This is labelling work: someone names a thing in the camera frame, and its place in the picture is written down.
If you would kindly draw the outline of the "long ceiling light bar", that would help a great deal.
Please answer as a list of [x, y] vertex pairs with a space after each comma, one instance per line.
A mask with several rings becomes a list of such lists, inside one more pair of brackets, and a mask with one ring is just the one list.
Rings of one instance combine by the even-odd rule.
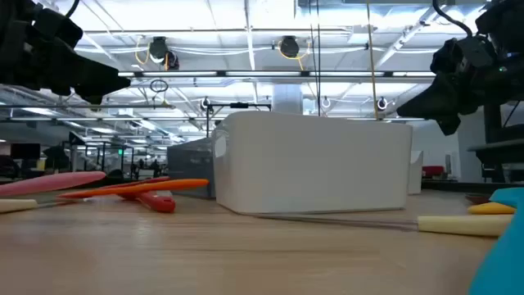
[[208, 71], [122, 71], [120, 77], [125, 78], [178, 78], [178, 77], [434, 77], [429, 71], [290, 71], [290, 70], [208, 70]]

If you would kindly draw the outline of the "red couch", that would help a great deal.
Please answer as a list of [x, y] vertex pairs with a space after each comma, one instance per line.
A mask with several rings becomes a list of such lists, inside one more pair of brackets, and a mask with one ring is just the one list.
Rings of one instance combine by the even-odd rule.
[[424, 179], [445, 179], [447, 173], [443, 166], [423, 166], [422, 177]]

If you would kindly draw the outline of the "white building column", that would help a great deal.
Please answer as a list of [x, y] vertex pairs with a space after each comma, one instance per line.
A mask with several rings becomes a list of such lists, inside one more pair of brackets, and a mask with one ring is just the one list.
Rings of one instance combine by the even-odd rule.
[[286, 114], [303, 114], [303, 93], [300, 84], [275, 84], [272, 111]]

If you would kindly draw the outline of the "grey side desk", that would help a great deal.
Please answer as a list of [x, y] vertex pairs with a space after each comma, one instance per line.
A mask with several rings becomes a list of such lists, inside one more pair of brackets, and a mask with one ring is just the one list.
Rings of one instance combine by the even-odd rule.
[[517, 168], [516, 181], [524, 181], [524, 107], [514, 103], [503, 118], [501, 105], [484, 107], [483, 122], [486, 142], [470, 147], [481, 163], [481, 176], [493, 183], [509, 183], [514, 180], [512, 165]]

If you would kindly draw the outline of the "grey translucent plastic bin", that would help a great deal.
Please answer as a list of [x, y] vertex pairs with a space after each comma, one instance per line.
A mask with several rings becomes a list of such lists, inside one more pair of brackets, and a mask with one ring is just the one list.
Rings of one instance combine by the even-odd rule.
[[209, 138], [167, 148], [168, 175], [171, 179], [208, 179], [205, 187], [190, 188], [179, 194], [186, 197], [215, 199], [213, 153]]

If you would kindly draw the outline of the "pink silicone spatula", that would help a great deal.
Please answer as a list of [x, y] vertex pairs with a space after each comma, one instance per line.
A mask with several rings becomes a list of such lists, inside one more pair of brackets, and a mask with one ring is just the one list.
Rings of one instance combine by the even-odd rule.
[[80, 171], [44, 175], [0, 185], [0, 197], [44, 193], [65, 188], [73, 188], [75, 186], [89, 184], [104, 179], [105, 177], [106, 173], [103, 171]]

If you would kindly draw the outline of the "blue silicone spatula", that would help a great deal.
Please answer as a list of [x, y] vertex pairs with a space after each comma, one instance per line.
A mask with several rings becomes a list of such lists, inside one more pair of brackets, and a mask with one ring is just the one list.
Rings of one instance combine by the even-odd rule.
[[524, 295], [524, 188], [496, 190], [490, 200], [516, 212], [477, 269], [468, 295]]

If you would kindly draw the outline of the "orange silicone spatula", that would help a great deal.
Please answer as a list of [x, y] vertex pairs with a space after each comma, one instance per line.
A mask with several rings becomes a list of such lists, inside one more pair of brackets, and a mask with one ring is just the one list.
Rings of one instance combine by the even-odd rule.
[[96, 188], [72, 193], [63, 193], [59, 198], [80, 199], [87, 197], [106, 196], [111, 194], [144, 193], [150, 191], [185, 190], [205, 187], [208, 179], [174, 179], [155, 183], [135, 184], [124, 187]]

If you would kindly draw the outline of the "cream-handled table knife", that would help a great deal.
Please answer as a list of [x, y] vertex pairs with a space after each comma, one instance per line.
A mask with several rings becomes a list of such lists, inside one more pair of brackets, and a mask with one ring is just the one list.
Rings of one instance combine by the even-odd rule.
[[268, 220], [286, 220], [306, 223], [348, 225], [379, 229], [396, 229], [434, 234], [456, 234], [479, 237], [499, 237], [508, 228], [513, 216], [418, 216], [411, 220], [385, 220], [369, 218], [342, 218], [336, 216], [252, 214]]
[[35, 199], [0, 199], [0, 214], [7, 214], [18, 211], [30, 211], [44, 207], [58, 207], [85, 202], [79, 200], [48, 200], [38, 201]]

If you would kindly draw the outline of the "yellow silicone spatula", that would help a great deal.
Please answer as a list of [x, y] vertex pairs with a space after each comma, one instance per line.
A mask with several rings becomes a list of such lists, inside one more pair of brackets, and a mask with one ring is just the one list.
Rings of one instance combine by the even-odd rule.
[[470, 206], [468, 213], [472, 215], [512, 215], [516, 209], [497, 202], [487, 202]]

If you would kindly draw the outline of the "black background monitor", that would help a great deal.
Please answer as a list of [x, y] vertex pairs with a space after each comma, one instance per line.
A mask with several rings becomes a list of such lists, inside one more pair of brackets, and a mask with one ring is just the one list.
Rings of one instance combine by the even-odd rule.
[[39, 143], [12, 143], [10, 156], [13, 159], [37, 160], [41, 156], [41, 145]]

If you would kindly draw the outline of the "red silicone spatula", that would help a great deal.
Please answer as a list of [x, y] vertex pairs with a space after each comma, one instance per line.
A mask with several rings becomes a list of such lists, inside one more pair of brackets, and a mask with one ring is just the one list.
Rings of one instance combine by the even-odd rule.
[[170, 180], [169, 176], [163, 176], [163, 177], [158, 177], [158, 178], [150, 178], [150, 179], [144, 179], [144, 180], [129, 182], [129, 183], [125, 183], [125, 184], [107, 185], [107, 186], [104, 186], [104, 187], [101, 187], [101, 188], [120, 188], [120, 187], [135, 186], [135, 185], [139, 185], [139, 184], [158, 183], [158, 182], [163, 182], [163, 181], [168, 181], [168, 180]]

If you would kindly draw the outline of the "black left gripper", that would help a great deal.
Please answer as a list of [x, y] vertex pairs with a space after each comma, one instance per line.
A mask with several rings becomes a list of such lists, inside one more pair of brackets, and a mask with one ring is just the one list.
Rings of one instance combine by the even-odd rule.
[[74, 89], [84, 101], [100, 105], [102, 96], [126, 89], [131, 81], [119, 70], [78, 56], [77, 41], [63, 39], [2, 39], [0, 41], [0, 84], [28, 89], [50, 89], [69, 95]]

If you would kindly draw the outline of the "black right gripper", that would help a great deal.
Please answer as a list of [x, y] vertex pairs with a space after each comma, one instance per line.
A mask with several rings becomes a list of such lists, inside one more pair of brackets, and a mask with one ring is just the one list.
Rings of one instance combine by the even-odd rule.
[[436, 75], [431, 85], [397, 108], [400, 116], [436, 119], [443, 135], [454, 134], [461, 120], [457, 114], [468, 115], [477, 107], [495, 99], [509, 100], [524, 92], [524, 53], [499, 55], [492, 42], [492, 66], [465, 68], [458, 41], [449, 39], [432, 57], [430, 70]]

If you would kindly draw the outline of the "black background rig frame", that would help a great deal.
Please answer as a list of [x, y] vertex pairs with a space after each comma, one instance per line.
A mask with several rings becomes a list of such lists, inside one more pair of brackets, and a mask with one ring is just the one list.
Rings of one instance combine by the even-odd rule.
[[261, 107], [266, 107], [269, 111], [272, 111], [272, 105], [270, 103], [253, 103], [253, 102], [230, 102], [230, 103], [211, 103], [208, 105], [206, 109], [206, 137], [210, 137], [210, 122], [211, 122], [211, 115], [210, 111], [212, 108], [218, 107], [219, 109], [222, 109], [224, 107], [231, 108], [231, 109], [248, 109], [250, 107], [255, 108], [256, 110], [259, 110]]

